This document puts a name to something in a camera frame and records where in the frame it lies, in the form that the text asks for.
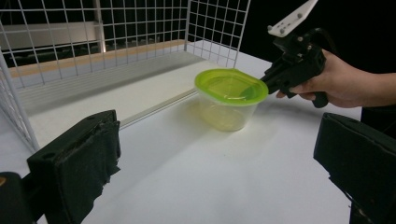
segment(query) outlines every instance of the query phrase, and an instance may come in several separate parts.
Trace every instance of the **metal wire rack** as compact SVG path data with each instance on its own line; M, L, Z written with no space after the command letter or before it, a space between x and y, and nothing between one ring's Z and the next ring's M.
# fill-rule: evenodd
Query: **metal wire rack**
M155 61L160 58L166 69L169 63L188 64L189 57L234 67L249 4L249 0L2 1L0 107L23 139L40 149L37 127L31 124L32 95L44 101L45 94L64 96L69 94L62 89L64 83L97 84L100 76L113 76L117 83L149 77L152 72L117 79L114 69L160 66ZM116 84L110 80L102 81L100 88ZM53 91L42 93L49 88Z

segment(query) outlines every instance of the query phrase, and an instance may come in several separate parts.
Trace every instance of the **finger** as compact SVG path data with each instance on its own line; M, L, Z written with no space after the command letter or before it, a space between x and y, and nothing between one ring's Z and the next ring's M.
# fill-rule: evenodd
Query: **finger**
M309 101L314 101L317 96L313 92L308 92L308 93L302 93L300 94L301 98Z
M286 94L283 93L282 91L278 91L278 92L276 93L276 98L283 98L283 97L285 97L285 96L286 96Z
M326 78L323 75L319 75L316 77L311 77L306 82L290 88L289 91L296 94L309 93L314 91L325 91L325 85Z

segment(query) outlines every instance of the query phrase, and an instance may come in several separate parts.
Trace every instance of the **black background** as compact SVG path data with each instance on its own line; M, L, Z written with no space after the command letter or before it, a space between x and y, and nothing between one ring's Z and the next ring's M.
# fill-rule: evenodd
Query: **black background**
M251 0L241 51L273 62L282 51L273 45L267 33L305 0ZM339 56L360 69L396 72L396 7L391 1L319 0L295 32L302 35L312 28L330 33ZM318 45L329 49L326 42Z

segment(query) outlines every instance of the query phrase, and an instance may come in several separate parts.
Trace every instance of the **plastic container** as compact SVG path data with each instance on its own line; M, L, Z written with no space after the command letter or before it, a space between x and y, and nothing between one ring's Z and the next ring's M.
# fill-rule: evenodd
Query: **plastic container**
M237 69L210 69L195 78L201 116L221 131L245 127L257 104L268 95L264 82Z

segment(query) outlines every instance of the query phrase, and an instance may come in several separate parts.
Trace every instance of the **human hand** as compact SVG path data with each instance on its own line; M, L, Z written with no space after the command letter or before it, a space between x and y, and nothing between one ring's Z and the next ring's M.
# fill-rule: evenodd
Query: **human hand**
M301 85L290 88L290 92L313 101L315 100L313 92L324 91L329 103L344 108L367 105L366 101L372 94L371 82L375 74L357 69L327 50L323 50L323 54L326 57L323 72ZM284 96L281 91L276 95L278 98Z

